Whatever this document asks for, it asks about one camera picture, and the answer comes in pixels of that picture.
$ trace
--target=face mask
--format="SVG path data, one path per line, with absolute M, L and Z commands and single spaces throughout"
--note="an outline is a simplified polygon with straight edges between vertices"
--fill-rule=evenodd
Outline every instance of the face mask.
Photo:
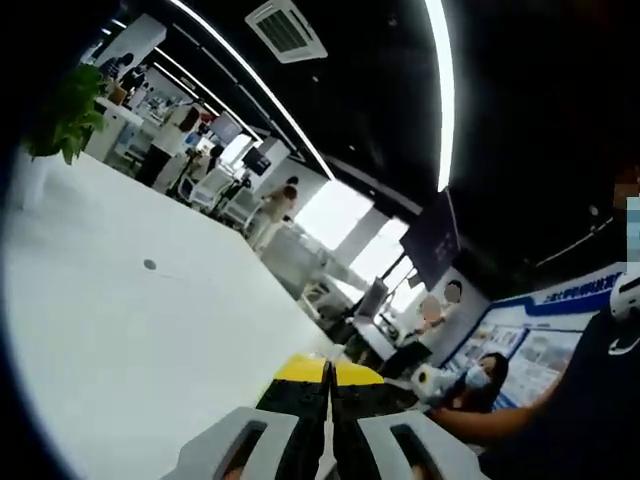
M 487 372 L 485 372 L 480 365 L 471 367 L 465 377 L 467 386 L 476 389 L 486 387 L 490 381 L 489 375 L 487 375 Z

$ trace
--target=ceiling air conditioner vent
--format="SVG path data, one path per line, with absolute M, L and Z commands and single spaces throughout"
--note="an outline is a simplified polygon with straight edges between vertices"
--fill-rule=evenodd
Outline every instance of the ceiling air conditioner vent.
M 251 12 L 245 21 L 280 63 L 327 56 L 316 32 L 290 0 L 271 0 Z

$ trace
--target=black ceiling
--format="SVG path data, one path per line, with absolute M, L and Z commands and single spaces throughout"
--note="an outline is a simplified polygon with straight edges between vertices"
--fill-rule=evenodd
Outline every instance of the black ceiling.
M 436 195 L 441 113 L 424 1 L 297 0 L 328 57 L 285 65 L 244 21 L 261 3 L 189 2 L 254 67 L 320 152 L 428 206 Z M 137 9 L 179 25 L 213 53 L 305 164 L 321 171 L 272 103 L 202 28 L 168 2 L 142 2 Z M 463 263 L 485 283 L 492 269 L 507 282 L 523 272 L 533 278 L 538 262 L 611 217 L 614 173 L 637 161 L 638 78 L 631 63 L 637 52 L 623 24 L 631 15 L 603 0 L 445 0 L 444 9 L 456 89 L 450 186 L 459 230 L 475 259 Z M 280 136 L 182 33 L 169 28 L 161 48 L 247 123 Z M 370 194 L 366 183 L 332 170 Z M 395 202 L 391 208 L 408 220 L 413 215 Z M 619 235 L 610 237 L 606 247 L 584 255 L 583 265 L 623 259 Z M 545 279 L 577 272 L 545 268 Z

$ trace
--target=yellow part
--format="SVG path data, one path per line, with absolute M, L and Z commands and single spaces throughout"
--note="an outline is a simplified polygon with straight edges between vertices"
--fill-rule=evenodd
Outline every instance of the yellow part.
M 375 385 L 384 383 L 384 378 L 370 368 L 355 363 L 339 361 L 335 365 L 339 387 L 347 385 Z
M 290 382 L 322 383 L 322 375 L 327 360 L 297 354 L 273 377 L 274 380 L 288 380 Z

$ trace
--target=potted plant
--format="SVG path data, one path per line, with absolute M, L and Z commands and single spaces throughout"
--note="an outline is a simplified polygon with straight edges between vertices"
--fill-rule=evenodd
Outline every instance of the potted plant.
M 14 177 L 14 197 L 22 208 L 40 201 L 55 157 L 61 156 L 71 165 L 91 133 L 102 129 L 103 117 L 95 110 L 94 101 L 103 85 L 96 67 L 79 65 L 61 79 L 36 111 L 22 139 Z

